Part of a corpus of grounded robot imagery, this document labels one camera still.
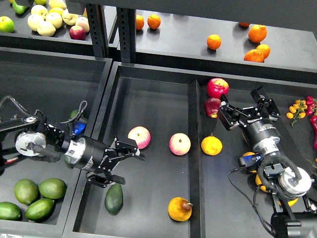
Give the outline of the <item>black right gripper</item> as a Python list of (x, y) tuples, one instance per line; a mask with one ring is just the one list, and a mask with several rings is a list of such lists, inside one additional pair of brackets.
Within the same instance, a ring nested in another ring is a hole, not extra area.
[(247, 145), (254, 152), (277, 151), (280, 133), (272, 121), (277, 121), (281, 113), (262, 86), (250, 94), (257, 106), (243, 109), (232, 106), (225, 94), (221, 94), (217, 116), (227, 131), (240, 127)]

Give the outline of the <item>yellow pear under arm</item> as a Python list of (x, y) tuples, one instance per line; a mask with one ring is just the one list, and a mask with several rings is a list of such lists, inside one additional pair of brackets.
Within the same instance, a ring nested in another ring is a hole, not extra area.
[(262, 190), (263, 192), (267, 192), (267, 189), (266, 189), (266, 187), (263, 185), (263, 183), (262, 183), (262, 181), (261, 181), (261, 179), (260, 179), (260, 177), (259, 177), (258, 174), (256, 174), (255, 183), (256, 183), (257, 186), (260, 187), (260, 190)]

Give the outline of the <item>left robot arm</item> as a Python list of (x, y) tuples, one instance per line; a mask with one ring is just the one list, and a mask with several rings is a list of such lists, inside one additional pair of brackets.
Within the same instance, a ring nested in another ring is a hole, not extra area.
[(12, 102), (23, 114), (0, 123), (0, 139), (15, 133), (14, 146), (1, 149), (0, 169), (16, 164), (25, 157), (45, 156), (48, 161), (56, 162), (64, 158), (66, 164), (86, 172), (86, 180), (96, 186), (105, 188), (108, 184), (125, 184), (123, 177), (111, 172), (120, 161), (130, 157), (144, 160), (137, 143), (133, 139), (114, 138), (111, 145), (106, 145), (93, 138), (82, 136), (76, 129), (85, 126), (81, 117), (87, 101), (82, 101), (77, 113), (68, 120), (58, 124), (50, 123), (40, 111), (33, 114), (17, 102), (12, 96), (4, 96), (0, 101), (3, 109), (7, 102)]

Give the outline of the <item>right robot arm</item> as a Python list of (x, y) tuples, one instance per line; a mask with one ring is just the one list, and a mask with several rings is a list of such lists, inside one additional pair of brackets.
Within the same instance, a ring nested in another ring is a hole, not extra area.
[(244, 109), (232, 106), (221, 94), (217, 115), (226, 130), (239, 127), (254, 152), (238, 160), (239, 170), (256, 171), (260, 179), (251, 205), (257, 209), (257, 193), (265, 187), (273, 206), (270, 222), (259, 217), (266, 231), (274, 238), (315, 238), (317, 205), (308, 195), (314, 179), (279, 149), (281, 135), (274, 121), (280, 112), (274, 100), (263, 88), (253, 89), (250, 94), (257, 105)]

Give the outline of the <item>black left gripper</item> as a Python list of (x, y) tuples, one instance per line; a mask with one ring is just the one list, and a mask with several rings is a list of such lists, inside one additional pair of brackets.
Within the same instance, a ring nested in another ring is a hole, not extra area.
[(112, 183), (125, 185), (124, 177), (111, 173), (118, 161), (131, 157), (141, 161), (146, 159), (133, 139), (120, 140), (116, 136), (110, 147), (89, 137), (81, 137), (78, 142), (84, 142), (84, 150), (80, 153), (79, 159), (74, 162), (74, 167), (88, 171), (87, 182), (98, 187), (106, 187)]

